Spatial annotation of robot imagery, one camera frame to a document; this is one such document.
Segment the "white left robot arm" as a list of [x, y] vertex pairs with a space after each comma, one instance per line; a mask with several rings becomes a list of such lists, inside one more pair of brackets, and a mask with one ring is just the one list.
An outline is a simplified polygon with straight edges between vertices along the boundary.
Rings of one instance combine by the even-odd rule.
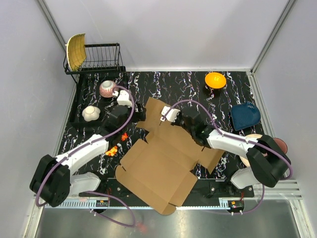
[[43, 156], [29, 185], [36, 199], [43, 199], [51, 207], [57, 207], [70, 195], [87, 191], [95, 196], [104, 195], [107, 184], [96, 172], [77, 175], [76, 171], [119, 143], [129, 123], [145, 119], [146, 108], [140, 103], [133, 108], [116, 105], [89, 139], [55, 157]]

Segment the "brown cardboard box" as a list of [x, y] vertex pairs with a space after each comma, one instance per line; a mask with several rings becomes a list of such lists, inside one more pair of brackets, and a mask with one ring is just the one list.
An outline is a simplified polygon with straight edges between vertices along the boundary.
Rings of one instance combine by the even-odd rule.
[[162, 122], [166, 104], [149, 98], [146, 120], [137, 124], [148, 131], [120, 160], [115, 177], [118, 182], [162, 215], [182, 206], [198, 178], [192, 174], [196, 164], [212, 172], [223, 150], [202, 148], [179, 126]]

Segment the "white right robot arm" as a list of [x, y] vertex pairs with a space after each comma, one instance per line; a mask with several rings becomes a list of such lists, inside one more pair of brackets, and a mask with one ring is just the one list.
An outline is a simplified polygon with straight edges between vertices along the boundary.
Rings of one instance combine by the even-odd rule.
[[262, 184], [273, 188], [290, 171], [290, 160], [274, 139], [268, 135], [249, 138], [225, 132], [203, 122], [198, 112], [172, 110], [167, 116], [172, 125], [185, 129], [200, 146], [219, 149], [248, 160], [249, 166], [237, 170], [225, 184], [229, 196], [237, 196], [243, 188]]

